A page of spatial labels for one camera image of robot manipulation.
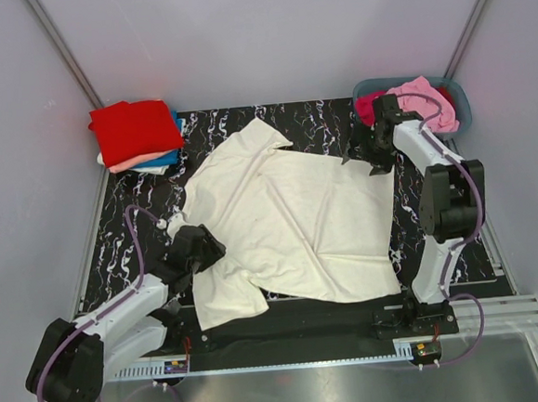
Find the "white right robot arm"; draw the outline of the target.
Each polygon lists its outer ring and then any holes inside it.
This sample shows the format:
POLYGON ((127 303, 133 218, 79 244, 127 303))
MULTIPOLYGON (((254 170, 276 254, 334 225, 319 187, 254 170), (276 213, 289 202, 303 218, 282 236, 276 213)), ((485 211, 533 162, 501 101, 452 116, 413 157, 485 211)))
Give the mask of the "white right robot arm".
POLYGON ((428 336, 457 330, 449 282, 463 248, 474 240, 485 220, 485 170, 478 160, 453 153, 425 122, 402 115, 369 127, 355 124, 343 159, 361 156, 373 175, 385 175, 403 153, 423 180, 419 201, 425 248, 402 307, 382 316, 381 336, 428 336))

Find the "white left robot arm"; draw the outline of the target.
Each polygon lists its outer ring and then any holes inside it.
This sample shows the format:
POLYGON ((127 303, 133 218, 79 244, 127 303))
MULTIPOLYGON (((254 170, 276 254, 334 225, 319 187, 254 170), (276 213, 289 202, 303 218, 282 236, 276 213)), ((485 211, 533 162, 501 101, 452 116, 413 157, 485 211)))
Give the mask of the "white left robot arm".
POLYGON ((182 345, 176 296, 226 254, 204 225, 182 226, 134 285, 73 321, 53 320, 25 388, 38 402, 97 402, 107 381, 147 353, 182 345))

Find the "cream white t shirt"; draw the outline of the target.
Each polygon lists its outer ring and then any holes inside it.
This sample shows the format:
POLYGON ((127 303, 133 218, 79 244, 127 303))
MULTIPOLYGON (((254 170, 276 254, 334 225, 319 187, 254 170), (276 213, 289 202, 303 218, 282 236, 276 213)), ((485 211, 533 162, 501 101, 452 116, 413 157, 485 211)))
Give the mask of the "cream white t shirt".
POLYGON ((183 212, 225 245, 192 282, 200 327, 261 315, 267 293, 356 303, 400 292, 389 255, 393 174, 297 152, 254 119, 185 187, 183 212))

